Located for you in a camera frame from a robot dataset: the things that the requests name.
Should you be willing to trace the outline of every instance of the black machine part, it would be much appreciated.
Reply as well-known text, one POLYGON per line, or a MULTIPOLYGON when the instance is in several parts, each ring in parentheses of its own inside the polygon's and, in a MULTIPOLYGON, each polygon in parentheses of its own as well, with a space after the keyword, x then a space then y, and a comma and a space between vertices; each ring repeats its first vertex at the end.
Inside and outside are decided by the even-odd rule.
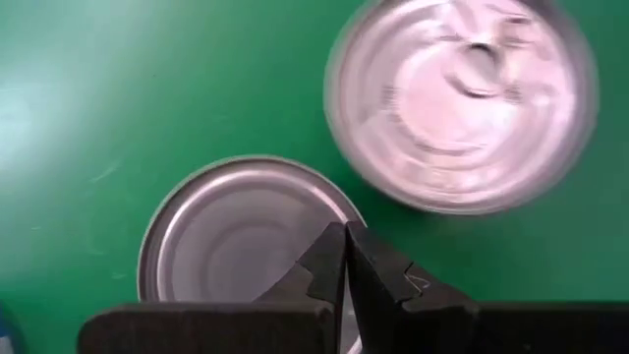
POLYGON ((627 303, 475 302, 360 222, 330 224, 251 304, 120 307, 83 326, 78 351, 338 353, 346 265, 366 354, 629 353, 627 303))

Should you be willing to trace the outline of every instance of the green surface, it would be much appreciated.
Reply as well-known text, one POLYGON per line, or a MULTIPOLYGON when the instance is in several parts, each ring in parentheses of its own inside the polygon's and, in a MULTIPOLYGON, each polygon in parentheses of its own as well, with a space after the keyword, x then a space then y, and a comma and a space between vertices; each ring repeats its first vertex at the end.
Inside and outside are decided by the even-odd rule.
POLYGON ((629 3, 564 4, 600 66, 595 138, 544 198, 457 218, 383 197, 331 140, 323 69, 360 0, 1 2, 0 306, 29 353, 74 352, 84 320, 136 299, 162 198, 243 153, 321 171, 383 237, 475 298, 629 300, 629 3))

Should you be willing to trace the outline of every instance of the silver can lid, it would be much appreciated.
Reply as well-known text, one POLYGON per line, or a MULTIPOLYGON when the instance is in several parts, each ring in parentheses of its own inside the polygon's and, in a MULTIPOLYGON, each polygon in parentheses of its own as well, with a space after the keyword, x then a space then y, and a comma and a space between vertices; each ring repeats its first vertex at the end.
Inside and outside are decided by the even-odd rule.
POLYGON ((590 52, 548 1, 370 5, 331 54, 326 113, 373 185, 457 214, 513 207, 566 172, 595 122, 590 52))
MULTIPOLYGON (((212 164, 178 186, 144 236, 144 301, 251 302, 330 222, 363 221, 329 180, 272 156, 212 164)), ((346 286, 341 349, 360 346, 346 286)))

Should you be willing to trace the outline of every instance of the can lid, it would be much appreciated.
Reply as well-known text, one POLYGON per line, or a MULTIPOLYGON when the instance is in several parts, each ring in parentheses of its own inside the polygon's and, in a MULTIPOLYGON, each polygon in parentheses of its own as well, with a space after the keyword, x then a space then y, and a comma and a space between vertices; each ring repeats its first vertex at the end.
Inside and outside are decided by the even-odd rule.
POLYGON ((448 213, 517 205, 574 161, 594 125, 582 36, 547 1, 384 1, 330 58, 334 137, 389 196, 448 213))
MULTIPOLYGON (((250 302, 333 221, 362 218, 330 181, 271 156, 212 164, 162 204, 144 239, 142 300, 250 302)), ((358 336, 349 293, 342 346, 358 336)))

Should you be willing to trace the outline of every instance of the green table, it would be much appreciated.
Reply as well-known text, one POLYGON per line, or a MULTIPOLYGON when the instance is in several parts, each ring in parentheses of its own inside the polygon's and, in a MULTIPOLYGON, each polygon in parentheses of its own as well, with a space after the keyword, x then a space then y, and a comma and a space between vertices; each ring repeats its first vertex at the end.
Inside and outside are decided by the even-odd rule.
POLYGON ((29 353, 72 353, 89 316, 136 300, 159 202, 243 153, 321 171, 383 238, 477 299, 629 300, 629 3, 564 1, 598 57, 599 127, 551 193, 478 218, 399 206, 336 149, 323 70, 360 3, 1 2, 0 306, 29 353))

